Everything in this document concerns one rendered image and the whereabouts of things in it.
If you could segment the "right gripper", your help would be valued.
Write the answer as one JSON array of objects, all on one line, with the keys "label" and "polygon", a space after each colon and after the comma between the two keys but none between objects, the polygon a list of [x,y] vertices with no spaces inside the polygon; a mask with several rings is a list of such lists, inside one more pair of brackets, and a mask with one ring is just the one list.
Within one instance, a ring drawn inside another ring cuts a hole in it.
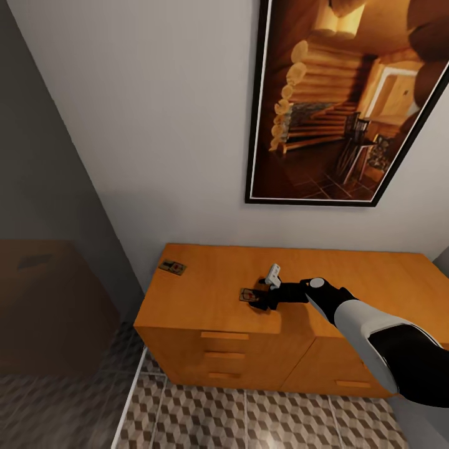
[{"label": "right gripper", "polygon": [[[265,284],[265,279],[260,280],[259,283]],[[269,289],[263,301],[249,302],[249,305],[262,310],[267,310],[268,307],[271,310],[276,310],[279,302],[294,302],[290,295],[291,284],[292,282],[282,282],[279,289]]]}]

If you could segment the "mousetrap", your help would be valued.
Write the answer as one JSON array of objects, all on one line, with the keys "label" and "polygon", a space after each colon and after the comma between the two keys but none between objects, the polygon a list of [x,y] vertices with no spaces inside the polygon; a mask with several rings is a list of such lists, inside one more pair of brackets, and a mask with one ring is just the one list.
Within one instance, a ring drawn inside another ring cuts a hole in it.
[{"label": "mousetrap", "polygon": [[239,300],[242,302],[263,301],[267,293],[267,291],[241,288]]},{"label": "mousetrap", "polygon": [[183,264],[176,263],[174,261],[165,259],[162,264],[159,266],[159,269],[169,271],[176,275],[182,275],[186,269],[186,266]]}]

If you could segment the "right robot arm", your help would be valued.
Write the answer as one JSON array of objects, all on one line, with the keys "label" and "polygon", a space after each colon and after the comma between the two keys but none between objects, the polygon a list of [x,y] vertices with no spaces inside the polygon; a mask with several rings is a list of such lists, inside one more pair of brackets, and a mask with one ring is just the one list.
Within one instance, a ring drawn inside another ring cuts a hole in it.
[{"label": "right robot arm", "polygon": [[310,302],[358,353],[377,382],[401,394],[449,443],[449,351],[421,327],[380,311],[337,289],[323,278],[281,282],[273,264],[261,284],[270,284],[263,301],[249,302],[276,310],[279,302]]}]

